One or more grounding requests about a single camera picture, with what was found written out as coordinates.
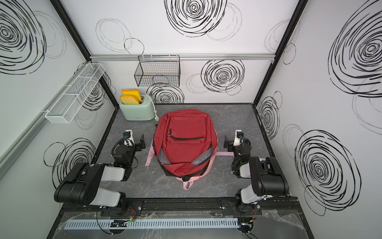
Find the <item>red backpack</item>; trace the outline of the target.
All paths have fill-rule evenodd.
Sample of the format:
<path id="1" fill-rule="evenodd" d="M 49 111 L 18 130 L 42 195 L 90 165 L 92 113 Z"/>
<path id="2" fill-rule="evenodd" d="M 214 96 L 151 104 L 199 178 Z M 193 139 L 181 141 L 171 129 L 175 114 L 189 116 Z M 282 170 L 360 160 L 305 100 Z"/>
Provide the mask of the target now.
<path id="1" fill-rule="evenodd" d="M 156 126 L 152 151 L 167 176 L 188 189 L 209 173 L 218 137 L 209 114 L 195 109 L 166 113 Z"/>

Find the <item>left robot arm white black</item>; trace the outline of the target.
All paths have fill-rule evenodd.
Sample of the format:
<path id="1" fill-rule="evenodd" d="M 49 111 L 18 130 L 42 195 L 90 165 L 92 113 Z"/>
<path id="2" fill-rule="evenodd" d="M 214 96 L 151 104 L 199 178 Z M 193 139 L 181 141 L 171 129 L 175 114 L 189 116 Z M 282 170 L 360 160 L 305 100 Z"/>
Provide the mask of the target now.
<path id="1" fill-rule="evenodd" d="M 146 148 L 144 135 L 134 142 L 132 130 L 126 130 L 111 150 L 114 163 L 77 163 L 59 184 L 54 200 L 74 206 L 107 207 L 112 214 L 128 211 L 126 194 L 100 187 L 102 182 L 126 182 L 136 160 L 136 152 Z"/>

